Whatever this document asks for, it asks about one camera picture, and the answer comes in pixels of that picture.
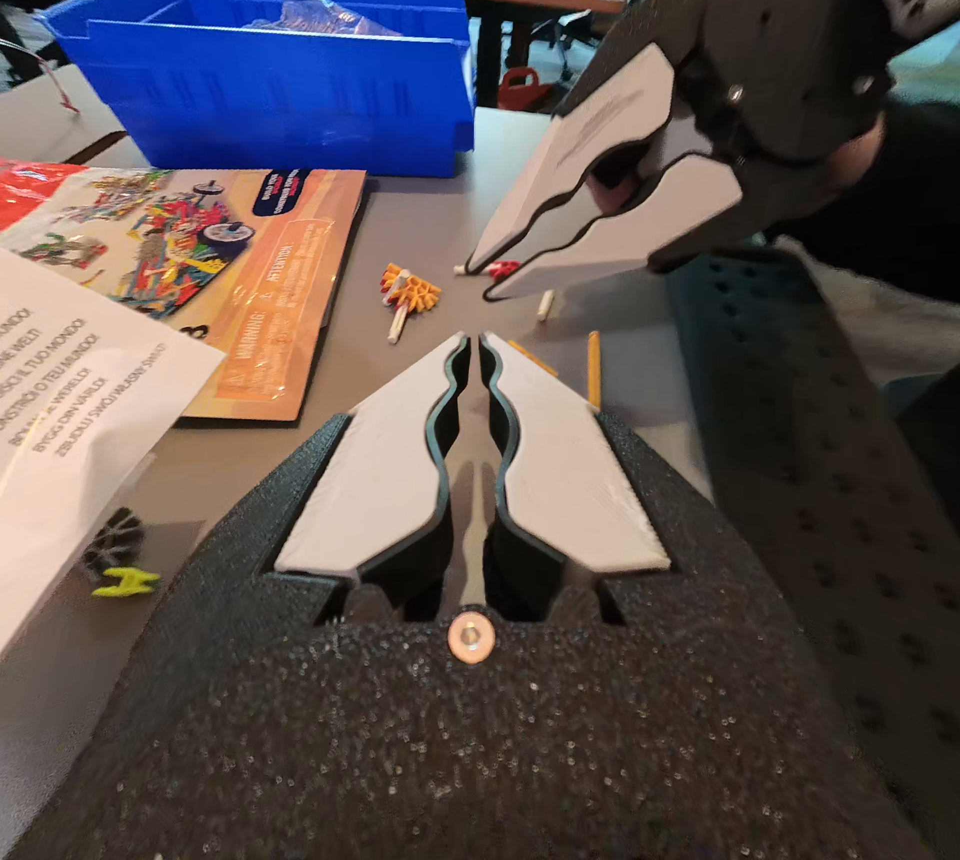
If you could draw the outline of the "person's right forearm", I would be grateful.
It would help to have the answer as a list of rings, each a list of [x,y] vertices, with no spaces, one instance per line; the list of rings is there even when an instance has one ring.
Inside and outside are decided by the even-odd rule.
[[[770,226],[822,265],[932,301],[959,302],[959,107],[890,99],[866,174],[809,215]]]

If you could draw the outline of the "white paper leaflet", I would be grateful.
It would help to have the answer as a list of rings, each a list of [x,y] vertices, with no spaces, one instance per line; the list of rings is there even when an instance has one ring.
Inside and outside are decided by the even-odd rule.
[[[6,651],[224,354],[6,250],[1,353]]]

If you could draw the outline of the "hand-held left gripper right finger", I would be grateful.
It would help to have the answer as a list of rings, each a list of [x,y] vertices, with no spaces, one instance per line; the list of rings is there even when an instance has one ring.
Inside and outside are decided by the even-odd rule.
[[[498,335],[479,344],[492,357],[490,404],[507,422],[498,484],[510,525],[596,578],[669,571],[598,410]]]

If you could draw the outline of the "black perforated panel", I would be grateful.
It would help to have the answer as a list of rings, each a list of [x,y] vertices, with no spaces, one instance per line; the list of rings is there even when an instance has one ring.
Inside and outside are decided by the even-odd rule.
[[[858,746],[958,858],[958,536],[801,261],[666,278],[716,505],[783,591]]]

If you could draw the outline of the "red bag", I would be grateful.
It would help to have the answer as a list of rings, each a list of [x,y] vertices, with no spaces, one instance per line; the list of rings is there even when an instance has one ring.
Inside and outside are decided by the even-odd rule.
[[[507,69],[497,90],[496,108],[511,112],[538,113],[550,106],[555,84],[542,82],[536,69]]]

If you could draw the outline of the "yellow fan connector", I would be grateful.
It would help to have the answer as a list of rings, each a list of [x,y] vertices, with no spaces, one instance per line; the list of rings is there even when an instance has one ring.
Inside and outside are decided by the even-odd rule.
[[[383,305],[395,308],[398,301],[409,300],[411,304],[410,314],[432,310],[439,301],[441,289],[413,273],[402,288],[395,287],[394,280],[401,269],[400,266],[389,264],[384,270],[380,280]]]
[[[550,366],[549,364],[541,360],[539,357],[531,353],[525,347],[521,346],[519,343],[517,343],[514,340],[508,340],[508,345],[510,346],[511,349],[513,349],[522,357],[524,357],[527,361],[534,363],[535,366],[543,370],[545,373],[549,374],[551,377],[555,379],[558,379],[559,377],[558,370],[556,370],[554,367]]]

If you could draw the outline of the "clear plastic bag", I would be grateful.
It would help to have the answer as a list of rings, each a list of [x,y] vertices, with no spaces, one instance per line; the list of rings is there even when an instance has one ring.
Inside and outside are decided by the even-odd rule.
[[[402,38],[402,33],[331,0],[283,0],[274,22],[256,19],[244,29],[339,37]]]

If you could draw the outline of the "small lime green connector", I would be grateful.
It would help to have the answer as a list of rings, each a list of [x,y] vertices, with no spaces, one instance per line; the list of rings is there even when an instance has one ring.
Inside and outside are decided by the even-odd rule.
[[[129,599],[157,592],[162,575],[136,566],[114,566],[102,571],[91,596],[96,599]]]

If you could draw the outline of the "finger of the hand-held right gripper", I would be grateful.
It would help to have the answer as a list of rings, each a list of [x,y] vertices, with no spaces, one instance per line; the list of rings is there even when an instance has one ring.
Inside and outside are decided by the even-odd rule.
[[[612,151],[651,139],[669,119],[674,73],[661,48],[651,44],[571,112],[554,116],[465,261],[464,272],[482,272],[520,242],[541,214],[567,202]]]
[[[645,269],[654,253],[719,217],[741,199],[741,188],[729,165],[689,154],[664,170],[638,205],[596,218],[570,243],[536,254],[490,286],[484,299],[506,301],[566,290]]]

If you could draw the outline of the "blue plastic bin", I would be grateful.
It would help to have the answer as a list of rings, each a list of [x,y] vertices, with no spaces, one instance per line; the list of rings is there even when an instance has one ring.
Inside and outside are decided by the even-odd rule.
[[[283,0],[66,0],[39,15],[150,164],[450,178],[474,148],[465,0],[331,0],[402,38],[244,29]]]

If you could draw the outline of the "person's right hand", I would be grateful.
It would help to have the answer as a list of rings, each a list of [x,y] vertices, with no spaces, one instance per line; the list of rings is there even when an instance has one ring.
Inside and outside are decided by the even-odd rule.
[[[839,147],[827,159],[825,176],[815,194],[802,201],[795,216],[816,212],[854,186],[870,169],[882,147],[886,114],[881,112],[868,132]],[[585,185],[603,216],[627,209],[639,195],[645,178],[636,154],[612,154],[586,178]]]

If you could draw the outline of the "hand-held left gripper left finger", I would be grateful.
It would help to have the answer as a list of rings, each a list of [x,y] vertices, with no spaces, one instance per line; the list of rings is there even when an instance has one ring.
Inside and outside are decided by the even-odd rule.
[[[279,549],[278,573],[359,578],[443,517],[470,359],[470,338],[455,333],[349,412]]]

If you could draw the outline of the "orange toy set bag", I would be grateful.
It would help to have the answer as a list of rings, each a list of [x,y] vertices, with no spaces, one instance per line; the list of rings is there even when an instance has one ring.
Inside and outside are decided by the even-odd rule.
[[[184,418],[299,419],[365,172],[3,159],[1,183],[3,248],[223,353]]]

